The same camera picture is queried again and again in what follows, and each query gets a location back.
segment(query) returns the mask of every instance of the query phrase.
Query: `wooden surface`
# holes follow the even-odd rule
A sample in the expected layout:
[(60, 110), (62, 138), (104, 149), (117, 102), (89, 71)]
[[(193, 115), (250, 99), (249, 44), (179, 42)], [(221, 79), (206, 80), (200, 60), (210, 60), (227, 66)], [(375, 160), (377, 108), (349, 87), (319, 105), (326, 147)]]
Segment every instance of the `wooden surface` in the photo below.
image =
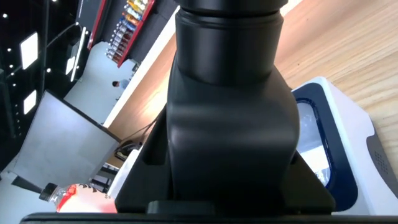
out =
[[(285, 16), (275, 64), (292, 88), (324, 76), (365, 109), (397, 175), (396, 12), (395, 0), (304, 0)], [(119, 138), (163, 107), (174, 52), (172, 39), (109, 127)]]

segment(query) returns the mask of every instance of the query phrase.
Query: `shelf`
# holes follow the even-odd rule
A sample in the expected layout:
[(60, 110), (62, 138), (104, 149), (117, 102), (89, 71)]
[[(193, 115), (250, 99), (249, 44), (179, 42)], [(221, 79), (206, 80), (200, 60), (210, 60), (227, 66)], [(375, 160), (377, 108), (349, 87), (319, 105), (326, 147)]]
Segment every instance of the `shelf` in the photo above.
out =
[(98, 32), (98, 26), (100, 24), (101, 17), (102, 17), (102, 15), (104, 13), (105, 5), (106, 5), (106, 0), (102, 0), (101, 4), (99, 5), (99, 10), (98, 10), (98, 13), (97, 13), (97, 16), (96, 16), (96, 19), (95, 19), (93, 31), (92, 31), (92, 33), (90, 35), (89, 40), (88, 40), (88, 46), (87, 46), (88, 50), (91, 50), (91, 48), (93, 47), (95, 36), (96, 36), (96, 34)]
[(147, 7), (146, 7), (146, 9), (145, 9), (145, 11), (144, 11), (144, 13), (142, 15), (142, 19), (141, 19), (141, 21), (138, 22), (138, 25), (136, 26), (136, 30), (132, 34), (132, 37), (129, 40), (129, 43), (128, 43), (125, 51), (123, 52), (122, 57), (120, 58), (120, 61), (118, 63), (118, 68), (120, 68), (120, 66), (123, 64), (124, 60), (126, 59), (128, 53), (130, 51), (130, 48), (133, 45), (135, 39), (137, 38), (137, 36), (139, 34), (139, 31), (141, 30), (142, 26), (144, 25), (145, 20), (147, 19), (148, 15), (150, 13), (150, 10), (152, 9), (152, 6), (154, 5), (154, 3), (155, 3), (155, 0), (149, 0), (148, 1)]

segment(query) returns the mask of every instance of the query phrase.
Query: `plastic bottle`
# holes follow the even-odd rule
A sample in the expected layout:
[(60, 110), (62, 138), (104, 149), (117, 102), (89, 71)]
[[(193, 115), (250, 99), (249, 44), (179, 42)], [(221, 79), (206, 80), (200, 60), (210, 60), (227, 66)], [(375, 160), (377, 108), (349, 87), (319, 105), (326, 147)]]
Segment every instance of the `plastic bottle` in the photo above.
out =
[(127, 3), (130, 4), (130, 2), (133, 3), (133, 4), (135, 4), (136, 6), (138, 6), (142, 11), (144, 11), (145, 8), (147, 7), (146, 4), (144, 4), (144, 3), (143, 3), (142, 1), (140, 1), (140, 0), (127, 0)]
[(131, 7), (134, 11), (138, 12), (139, 14), (142, 14), (144, 11), (138, 7), (136, 4), (134, 4), (131, 1), (127, 2), (128, 4), (124, 6), (124, 8), (127, 10), (128, 7)]
[(132, 17), (136, 18), (138, 21), (142, 19), (142, 16), (138, 12), (134, 11), (132, 8), (126, 6), (124, 8), (126, 9), (126, 12), (128, 12)]
[(49, 183), (39, 199), (54, 203), (57, 212), (118, 212), (113, 198), (87, 184), (58, 187)]
[(115, 55), (118, 55), (118, 56), (121, 57), (123, 55), (123, 52), (118, 52), (118, 51), (115, 51), (113, 49), (107, 49), (106, 51), (107, 51), (107, 53), (111, 54), (112, 57), (115, 56)]
[(119, 55), (123, 55), (123, 52), (125, 50), (124, 47), (118, 46), (118, 45), (113, 45), (111, 44), (111, 49), (114, 50), (116, 53), (118, 53)]
[(123, 19), (120, 20), (120, 22), (118, 24), (119, 24), (119, 26), (121, 26), (121, 25), (126, 26), (132, 32), (134, 32), (136, 30), (136, 26), (134, 24), (132, 24), (131, 22), (127, 21), (126, 18), (124, 18), (124, 17), (123, 17)]
[(132, 32), (123, 32), (121, 30), (114, 30), (113, 32), (117, 37), (125, 38), (126, 40), (129, 40), (132, 36)]
[(122, 23), (116, 24), (116, 27), (117, 27), (117, 29), (119, 29), (122, 32), (129, 32), (131, 34), (135, 31), (135, 29), (132, 30), (132, 29), (128, 28), (128, 26), (126, 26), (126, 25), (124, 25)]
[(132, 16), (132, 15), (130, 15), (130, 14), (126, 14), (126, 13), (124, 13), (124, 12), (122, 12), (122, 18), (120, 19), (120, 21), (123, 21), (123, 20), (125, 20), (125, 21), (128, 21), (128, 22), (130, 22), (132, 25), (134, 25), (134, 26), (137, 26), (138, 25), (138, 23), (139, 23), (139, 21), (136, 19), (136, 18), (134, 18), (134, 16)]
[(109, 59), (111, 59), (112, 61), (114, 61), (114, 62), (116, 62), (116, 63), (119, 63), (119, 61), (120, 61), (120, 59), (121, 59), (118, 55), (111, 55), (110, 53), (105, 53), (105, 55), (106, 55)]
[(116, 46), (120, 46), (120, 47), (127, 47), (127, 44), (125, 44), (124, 42), (118, 42), (116, 40), (111, 39), (111, 42), (109, 43), (110, 45), (116, 45)]
[(124, 43), (124, 44), (126, 44), (126, 45), (129, 43), (129, 40), (125, 39), (124, 37), (120, 38), (120, 37), (118, 37), (118, 36), (116, 36), (116, 35), (114, 35), (114, 34), (112, 34), (112, 38), (113, 38), (115, 41), (119, 42), (119, 43)]

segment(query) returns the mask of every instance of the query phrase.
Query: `colorful bottle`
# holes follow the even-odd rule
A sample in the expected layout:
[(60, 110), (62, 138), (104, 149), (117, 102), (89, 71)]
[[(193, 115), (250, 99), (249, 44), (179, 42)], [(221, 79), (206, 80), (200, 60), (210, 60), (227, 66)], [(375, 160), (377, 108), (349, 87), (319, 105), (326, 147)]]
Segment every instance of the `colorful bottle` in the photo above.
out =
[(39, 199), (54, 203), (57, 212), (118, 212), (113, 198), (87, 184), (58, 187), (49, 183)]
[(119, 26), (120, 25), (126, 26), (129, 30), (131, 30), (133, 32), (136, 30), (136, 26), (134, 24), (132, 24), (131, 22), (127, 21), (124, 17), (123, 17), (123, 20), (121, 20), (118, 24), (119, 24)]
[(138, 7), (136, 4), (134, 4), (131, 1), (127, 1), (127, 5), (124, 6), (124, 8), (127, 10), (128, 7), (131, 7), (134, 11), (138, 12), (139, 14), (142, 14), (144, 11)]
[(123, 20), (130, 22), (134, 26), (138, 25), (139, 21), (136, 18), (134, 18), (134, 16), (132, 16), (130, 14), (126, 14), (124, 12), (122, 12), (122, 15), (123, 15), (123, 17), (122, 17)]
[(147, 7), (146, 4), (144, 4), (142, 1), (140, 0), (127, 0), (127, 3), (131, 4), (135, 4), (136, 6), (138, 6), (142, 11), (145, 10), (145, 8)]
[(136, 18), (138, 21), (140, 21), (142, 19), (142, 16), (134, 11), (132, 8), (130, 7), (124, 7), (126, 9), (126, 12), (128, 12), (132, 17)]

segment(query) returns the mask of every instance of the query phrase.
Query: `red label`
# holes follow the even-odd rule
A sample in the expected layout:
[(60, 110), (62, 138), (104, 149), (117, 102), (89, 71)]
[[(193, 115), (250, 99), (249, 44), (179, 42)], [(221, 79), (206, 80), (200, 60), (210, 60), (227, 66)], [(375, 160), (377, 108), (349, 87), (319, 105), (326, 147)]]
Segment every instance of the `red label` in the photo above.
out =
[(57, 207), (57, 212), (59, 212), (62, 208), (62, 206), (72, 197), (76, 194), (77, 190), (76, 190), (77, 186), (75, 184), (73, 184), (72, 186), (70, 186), (67, 190), (67, 193), (65, 194), (65, 196), (63, 196), (63, 198), (60, 201), (60, 204)]

